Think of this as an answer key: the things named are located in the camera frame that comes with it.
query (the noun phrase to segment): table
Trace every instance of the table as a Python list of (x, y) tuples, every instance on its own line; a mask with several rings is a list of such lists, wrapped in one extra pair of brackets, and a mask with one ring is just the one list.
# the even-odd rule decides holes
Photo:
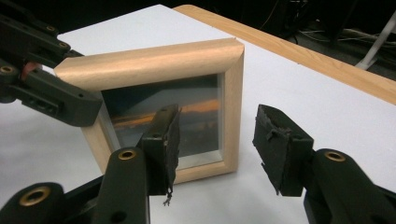
[[(238, 171), (176, 185), (169, 207), (163, 207), (164, 197), (151, 197), (151, 223), (307, 223), (303, 198), (276, 196), (261, 168), (251, 143), (258, 104), (283, 110), (316, 140), (314, 149), (345, 152), (377, 185), (396, 191), (393, 82), (243, 25), (235, 27), (214, 14), (197, 17), (210, 19), (212, 24), (206, 24), (182, 10), (204, 12), (192, 6), (154, 6), (59, 36), (86, 55), (230, 36), (245, 44)], [(0, 204), (37, 182), (57, 182), (69, 191), (100, 175), (79, 129), (18, 103), (0, 105), (0, 111)]]

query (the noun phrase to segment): light wood frame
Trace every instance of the light wood frame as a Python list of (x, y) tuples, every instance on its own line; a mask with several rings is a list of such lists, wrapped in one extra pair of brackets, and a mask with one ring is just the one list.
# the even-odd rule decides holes
[[(244, 45), (234, 38), (194, 42), (149, 49), (68, 58), (54, 71), (65, 82), (87, 91), (103, 91), (153, 82), (224, 76), (223, 161), (177, 170), (176, 183), (233, 172), (238, 166)], [(98, 116), (82, 128), (92, 154), (104, 173), (112, 146), (108, 120)]]

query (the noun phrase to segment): framed picture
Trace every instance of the framed picture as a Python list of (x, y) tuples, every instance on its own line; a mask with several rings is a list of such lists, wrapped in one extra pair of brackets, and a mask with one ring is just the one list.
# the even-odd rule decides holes
[(237, 169), (243, 64), (244, 45), (226, 38), (68, 58), (54, 71), (103, 97), (96, 122), (82, 128), (103, 173), (159, 108), (178, 104), (180, 183)]

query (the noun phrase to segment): white table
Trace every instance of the white table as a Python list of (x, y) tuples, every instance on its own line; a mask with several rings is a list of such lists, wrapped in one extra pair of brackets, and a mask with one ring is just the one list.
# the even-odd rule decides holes
[[(61, 35), (89, 55), (230, 37), (163, 6)], [(307, 223), (303, 198), (276, 196), (252, 145), (258, 104), (283, 110), (315, 140), (355, 159), (396, 191), (396, 106), (246, 41), (240, 166), (236, 173), (175, 186), (171, 206), (150, 197), (151, 223)], [(100, 175), (79, 128), (20, 103), (0, 105), (0, 204), (51, 181), (76, 188)]]

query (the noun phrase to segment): picture frame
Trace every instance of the picture frame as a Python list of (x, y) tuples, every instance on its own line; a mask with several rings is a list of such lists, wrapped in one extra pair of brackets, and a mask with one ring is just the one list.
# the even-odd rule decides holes
[[(192, 126), (183, 126), (184, 124), (180, 123), (179, 148), (183, 142), (183, 128), (187, 127), (206, 135), (210, 135), (207, 134), (207, 130), (210, 129), (217, 134), (218, 140), (202, 140), (197, 143), (199, 134), (192, 133), (192, 137), (186, 142), (193, 139), (194, 143), (186, 145), (186, 148), (207, 142), (218, 144), (219, 148), (180, 157), (175, 183), (181, 183), (230, 173), (238, 167), (244, 51), (244, 45), (235, 38), (225, 38), (67, 58), (54, 69), (54, 72), (63, 81), (83, 90), (96, 92), (104, 98), (105, 103), (95, 123), (91, 127), (81, 128), (103, 173), (106, 171), (110, 154), (121, 148), (122, 144), (125, 144), (124, 141), (129, 141), (128, 138), (121, 138), (115, 125), (118, 112), (114, 111), (120, 110), (109, 105), (117, 107), (127, 104), (129, 107), (121, 112), (126, 113), (125, 111), (137, 111), (137, 107), (134, 106), (139, 106), (140, 111), (142, 105), (157, 105), (158, 109), (162, 107), (160, 103), (177, 98), (179, 102), (176, 103), (182, 108), (180, 122), (183, 115), (188, 117), (189, 111), (197, 112), (194, 108), (199, 108), (200, 113), (194, 115), (201, 116), (200, 121), (191, 121)], [(128, 90), (129, 93), (125, 94), (120, 90)], [(144, 94), (139, 94), (141, 91), (138, 90), (144, 90), (143, 93), (150, 97), (142, 97)], [(140, 98), (133, 100), (131, 96), (136, 95)], [(114, 104), (117, 99), (123, 103)], [(207, 121), (208, 118), (202, 117), (207, 116), (209, 112), (210, 122)], [(131, 118), (143, 115), (128, 116), (129, 122), (135, 123)], [(128, 129), (131, 131), (134, 127), (137, 126), (129, 125)]]

